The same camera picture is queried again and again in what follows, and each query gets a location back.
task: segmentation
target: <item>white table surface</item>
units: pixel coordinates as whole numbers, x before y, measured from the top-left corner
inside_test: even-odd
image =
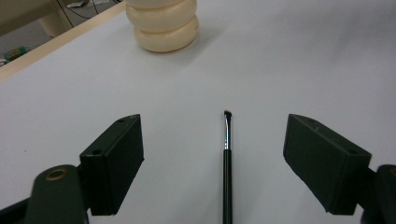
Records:
[[[0,83],[0,208],[141,114],[145,158],[119,213],[91,223],[221,223],[223,110],[235,224],[359,223],[326,214],[282,155],[289,113],[396,163],[393,0],[199,1],[187,48],[139,48],[124,13]]]

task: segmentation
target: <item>wooden table edge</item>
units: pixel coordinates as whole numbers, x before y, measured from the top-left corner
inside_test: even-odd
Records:
[[[3,67],[0,67],[0,82],[3,82],[7,78],[17,74],[22,69],[44,58],[45,56],[49,55],[56,49],[69,43],[73,39],[76,39],[77,37],[90,31],[91,29],[119,15],[124,10],[125,10],[125,2],[116,4],[114,7],[111,7],[108,10],[93,17],[92,19],[83,22],[82,24],[76,26],[75,28],[65,32],[64,34],[57,36],[56,38],[45,43],[44,45],[36,49],[33,49],[32,51],[21,56],[15,61],[6,64]]]

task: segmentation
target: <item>masking tape roll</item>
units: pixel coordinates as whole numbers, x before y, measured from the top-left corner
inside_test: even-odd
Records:
[[[194,17],[197,9],[196,0],[183,0],[170,7],[152,10],[126,7],[129,21],[137,28],[146,32],[166,32],[175,30]]]
[[[143,9],[169,7],[183,0],[125,0],[127,6]]]
[[[196,16],[186,25],[169,32],[149,33],[134,29],[134,38],[144,49],[154,52],[168,52],[188,46],[198,35],[199,22]]]

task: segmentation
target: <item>brush handle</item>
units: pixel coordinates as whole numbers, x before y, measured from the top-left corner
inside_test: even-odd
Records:
[[[233,179],[232,154],[230,149],[224,150],[223,162],[223,224],[233,224]]]

